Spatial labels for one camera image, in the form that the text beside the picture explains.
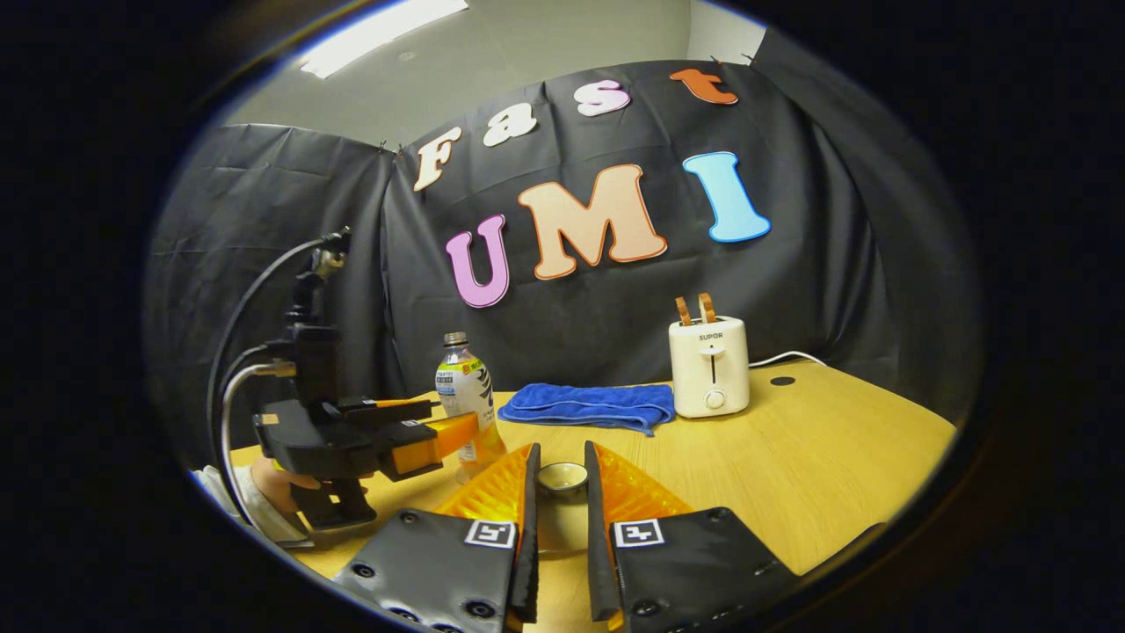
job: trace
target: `wooden table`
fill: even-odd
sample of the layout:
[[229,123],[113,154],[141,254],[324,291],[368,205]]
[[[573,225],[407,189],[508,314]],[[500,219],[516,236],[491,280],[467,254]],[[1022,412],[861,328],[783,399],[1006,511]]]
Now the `wooden table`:
[[[778,377],[795,382],[771,385]],[[940,462],[954,427],[903,398],[809,361],[749,371],[750,406],[741,414],[656,427],[655,437],[627,429],[550,427],[498,421],[508,450],[538,442],[542,464],[583,463],[590,440],[652,476],[695,509],[726,506],[794,573],[825,561],[867,527],[898,514]],[[436,400],[435,394],[428,395]],[[496,394],[496,408],[512,394]],[[435,417],[444,417],[438,408]],[[256,446],[234,452],[249,464]],[[430,510],[459,487],[457,456],[446,468],[392,485],[367,480],[374,525],[316,536],[294,550],[314,571],[333,577],[403,507]],[[540,561],[538,632],[604,632],[590,621],[586,553]]]

